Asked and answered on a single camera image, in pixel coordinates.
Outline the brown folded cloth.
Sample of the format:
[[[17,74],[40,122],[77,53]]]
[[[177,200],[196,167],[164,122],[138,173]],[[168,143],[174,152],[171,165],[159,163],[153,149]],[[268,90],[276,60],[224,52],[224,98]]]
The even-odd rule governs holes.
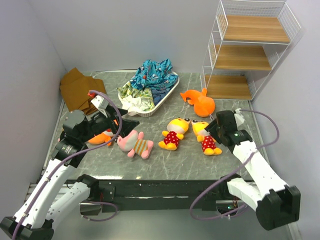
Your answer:
[[[76,67],[64,75],[59,88],[68,110],[70,112],[81,110],[86,115],[97,111],[97,108],[91,103],[92,97],[88,95],[89,91],[107,93],[101,79],[85,76]]]

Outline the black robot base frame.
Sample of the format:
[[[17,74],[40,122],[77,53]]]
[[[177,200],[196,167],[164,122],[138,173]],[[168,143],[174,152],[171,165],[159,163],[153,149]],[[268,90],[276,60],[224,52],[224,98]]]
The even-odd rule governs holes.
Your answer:
[[[89,201],[97,204],[113,203],[121,211],[188,209],[214,183],[212,180],[107,180],[84,174],[77,180],[67,180],[66,183],[71,185],[63,185],[53,198],[54,201],[74,189],[78,182],[89,187]],[[262,195],[253,181],[245,181],[235,175],[209,190],[195,203],[194,208],[215,211],[218,201],[235,199],[256,209]]]

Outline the blue patterned cloth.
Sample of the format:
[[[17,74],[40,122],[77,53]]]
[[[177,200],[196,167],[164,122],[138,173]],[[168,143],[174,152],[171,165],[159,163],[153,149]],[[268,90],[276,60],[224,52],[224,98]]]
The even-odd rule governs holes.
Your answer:
[[[148,59],[131,78],[131,86],[138,90],[150,88],[153,94],[156,91],[167,90],[176,83],[178,78],[176,75],[171,75],[172,68],[173,65],[169,58],[161,62]]]

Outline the white plastic laundry basket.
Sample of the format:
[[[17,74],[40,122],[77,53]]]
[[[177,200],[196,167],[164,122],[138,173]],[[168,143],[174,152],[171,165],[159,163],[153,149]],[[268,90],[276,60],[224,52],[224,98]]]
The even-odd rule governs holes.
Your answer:
[[[153,94],[152,92],[152,96],[153,96],[153,101],[155,104],[155,107],[153,110],[150,111],[146,111],[144,113],[138,113],[137,115],[140,117],[150,117],[152,116],[155,111],[166,101],[166,99],[173,93],[174,89],[178,86],[179,82],[180,82],[180,78],[178,76],[178,74],[174,71],[171,72],[171,75],[176,75],[177,76],[177,81],[176,83],[171,86],[168,89],[165,89],[164,91],[156,91],[155,94]]]

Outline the pink pig plush striped shirt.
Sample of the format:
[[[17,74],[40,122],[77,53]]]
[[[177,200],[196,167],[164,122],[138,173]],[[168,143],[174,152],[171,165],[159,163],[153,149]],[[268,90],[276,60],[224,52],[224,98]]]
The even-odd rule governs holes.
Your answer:
[[[126,137],[118,136],[117,145],[123,152],[127,152],[129,158],[139,155],[142,159],[148,159],[154,147],[154,142],[144,139],[144,133],[132,130]]]

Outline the orange fox plush toy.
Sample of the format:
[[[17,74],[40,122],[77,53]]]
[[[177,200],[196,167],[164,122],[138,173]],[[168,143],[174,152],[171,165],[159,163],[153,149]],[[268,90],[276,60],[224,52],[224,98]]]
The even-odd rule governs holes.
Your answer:
[[[88,140],[88,143],[90,143],[91,145],[101,145],[110,141],[113,136],[113,132],[110,129],[107,129],[106,131],[95,135],[93,138]]]

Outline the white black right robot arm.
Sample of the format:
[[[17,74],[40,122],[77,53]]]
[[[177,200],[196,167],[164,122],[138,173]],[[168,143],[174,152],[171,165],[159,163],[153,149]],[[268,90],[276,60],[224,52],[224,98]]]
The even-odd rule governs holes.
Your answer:
[[[218,143],[229,148],[253,180],[248,183],[235,173],[224,176],[225,183],[219,186],[219,195],[226,200],[233,196],[242,200],[255,211],[258,222],[268,231],[298,221],[301,192],[281,179],[250,134],[238,129],[241,112],[241,109],[218,111],[215,120],[206,127]]]

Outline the yellow plush red dotted dress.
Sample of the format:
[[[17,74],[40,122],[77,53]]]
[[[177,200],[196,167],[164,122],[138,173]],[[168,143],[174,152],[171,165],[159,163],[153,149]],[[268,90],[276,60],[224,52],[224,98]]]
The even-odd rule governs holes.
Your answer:
[[[191,120],[189,118],[175,118],[167,125],[167,130],[162,131],[164,139],[158,143],[158,146],[165,150],[175,151],[180,140],[184,139],[189,130]]]

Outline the orange whale plush toy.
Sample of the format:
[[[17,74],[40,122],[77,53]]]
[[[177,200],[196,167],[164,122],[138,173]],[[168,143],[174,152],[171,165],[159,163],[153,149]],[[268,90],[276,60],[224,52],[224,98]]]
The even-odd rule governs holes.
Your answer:
[[[184,102],[193,106],[195,114],[202,118],[207,118],[214,113],[216,104],[213,98],[207,96],[207,89],[203,88],[201,91],[189,89],[181,92],[180,96]]]

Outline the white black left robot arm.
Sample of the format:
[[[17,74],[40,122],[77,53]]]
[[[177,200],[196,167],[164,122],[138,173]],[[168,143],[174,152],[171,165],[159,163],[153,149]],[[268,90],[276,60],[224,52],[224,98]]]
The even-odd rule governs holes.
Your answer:
[[[50,240],[54,229],[73,208],[83,201],[99,204],[102,193],[99,180],[83,174],[59,200],[56,196],[70,174],[79,166],[90,148],[86,142],[110,129],[112,139],[126,137],[139,121],[124,119],[127,110],[107,106],[87,118],[81,110],[74,110],[62,126],[45,173],[23,206],[14,216],[4,217],[0,228],[12,240]]]

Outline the green white patterned cloth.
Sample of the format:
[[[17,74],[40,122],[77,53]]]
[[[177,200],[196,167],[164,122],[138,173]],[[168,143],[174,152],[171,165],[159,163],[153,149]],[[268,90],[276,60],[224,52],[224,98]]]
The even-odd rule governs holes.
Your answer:
[[[122,109],[128,111],[129,116],[135,116],[155,108],[152,90],[150,88],[136,89],[128,81],[122,87],[117,88],[118,98]]]

